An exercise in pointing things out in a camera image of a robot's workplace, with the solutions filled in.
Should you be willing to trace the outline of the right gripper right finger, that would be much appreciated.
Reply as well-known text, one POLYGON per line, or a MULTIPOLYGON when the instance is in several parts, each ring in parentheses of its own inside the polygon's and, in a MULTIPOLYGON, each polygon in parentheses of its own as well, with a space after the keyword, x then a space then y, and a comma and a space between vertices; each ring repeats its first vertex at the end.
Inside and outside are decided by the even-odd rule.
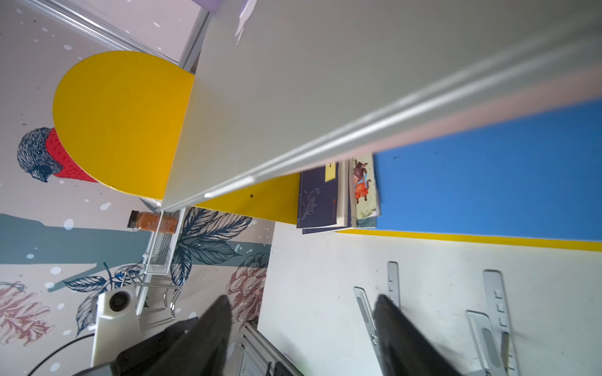
POLYGON ((376 300, 373 320, 384 375, 460 375, 387 296, 376 300))

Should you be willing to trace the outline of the dark blue book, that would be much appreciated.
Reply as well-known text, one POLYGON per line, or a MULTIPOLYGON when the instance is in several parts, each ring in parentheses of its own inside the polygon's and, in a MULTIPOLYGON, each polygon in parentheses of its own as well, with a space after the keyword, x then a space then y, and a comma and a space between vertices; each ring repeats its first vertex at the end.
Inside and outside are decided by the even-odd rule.
POLYGON ((296 228, 303 235, 352 227, 349 162, 301 172, 296 228))

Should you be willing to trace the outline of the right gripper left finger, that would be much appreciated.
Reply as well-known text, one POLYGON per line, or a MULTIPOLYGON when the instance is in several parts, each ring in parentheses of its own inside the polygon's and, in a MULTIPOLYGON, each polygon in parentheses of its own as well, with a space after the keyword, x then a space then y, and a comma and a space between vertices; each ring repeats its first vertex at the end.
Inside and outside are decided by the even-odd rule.
POLYGON ((221 295, 145 374, 222 375, 227 362, 231 320, 230 301, 221 295))

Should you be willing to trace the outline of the yellow shelf unit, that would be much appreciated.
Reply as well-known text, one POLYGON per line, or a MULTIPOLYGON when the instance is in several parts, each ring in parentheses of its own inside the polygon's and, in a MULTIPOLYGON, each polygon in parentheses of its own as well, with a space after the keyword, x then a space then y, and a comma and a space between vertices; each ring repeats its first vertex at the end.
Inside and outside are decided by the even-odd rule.
POLYGON ((116 191, 297 221, 299 173, 372 153, 380 230, 601 239, 601 54, 205 46, 75 64, 53 100, 69 157, 116 191))

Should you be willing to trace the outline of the silver laptop stand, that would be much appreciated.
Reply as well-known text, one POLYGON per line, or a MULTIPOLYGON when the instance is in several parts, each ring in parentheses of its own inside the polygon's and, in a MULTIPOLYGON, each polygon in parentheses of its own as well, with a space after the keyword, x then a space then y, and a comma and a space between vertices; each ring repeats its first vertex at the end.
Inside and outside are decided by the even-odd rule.
MULTIPOLYGON (((519 375, 519 361, 514 345, 510 308, 503 274, 494 269, 483 270, 473 277, 468 290, 475 297, 462 296, 456 278, 446 281, 448 291, 432 291, 435 284, 427 283, 423 297, 406 293, 402 286, 407 278, 401 276, 399 265, 387 263, 387 280, 381 295, 387 296, 423 334, 427 341, 459 372, 465 375, 519 375)), ((364 288, 353 288, 369 342, 381 369, 373 310, 376 300, 370 299, 364 288)))

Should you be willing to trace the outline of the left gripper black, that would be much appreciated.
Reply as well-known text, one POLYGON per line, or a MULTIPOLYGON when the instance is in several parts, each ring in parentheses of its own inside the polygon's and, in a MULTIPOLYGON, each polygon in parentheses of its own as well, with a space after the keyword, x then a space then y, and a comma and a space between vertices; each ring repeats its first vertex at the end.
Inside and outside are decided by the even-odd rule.
POLYGON ((80 371, 76 375, 143 375, 198 321, 198 317, 178 321, 162 332, 122 351, 115 360, 80 371))

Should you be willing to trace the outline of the illustrated thin book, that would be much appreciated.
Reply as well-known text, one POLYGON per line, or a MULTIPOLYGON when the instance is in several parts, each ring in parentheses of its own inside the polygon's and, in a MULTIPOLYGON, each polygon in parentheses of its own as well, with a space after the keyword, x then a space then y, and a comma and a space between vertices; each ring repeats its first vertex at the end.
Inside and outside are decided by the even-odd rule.
POLYGON ((376 184, 375 163, 372 154, 351 160, 352 188, 357 228, 375 229, 381 216, 379 192, 376 184))

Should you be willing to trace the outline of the orange spice jar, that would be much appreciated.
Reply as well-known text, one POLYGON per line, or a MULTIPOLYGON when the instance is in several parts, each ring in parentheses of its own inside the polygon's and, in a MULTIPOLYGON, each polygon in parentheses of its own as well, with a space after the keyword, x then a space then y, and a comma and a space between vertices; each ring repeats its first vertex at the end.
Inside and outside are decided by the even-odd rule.
POLYGON ((179 219, 172 214, 159 214, 146 211, 132 211, 127 227, 155 233, 175 234, 179 219))

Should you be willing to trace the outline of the silver laptop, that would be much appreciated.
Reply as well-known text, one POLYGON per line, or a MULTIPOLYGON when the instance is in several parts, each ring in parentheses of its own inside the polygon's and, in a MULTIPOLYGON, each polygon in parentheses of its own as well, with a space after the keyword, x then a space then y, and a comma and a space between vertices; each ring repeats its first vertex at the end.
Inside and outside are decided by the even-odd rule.
POLYGON ((600 94, 599 1, 226 1, 162 204, 600 94))

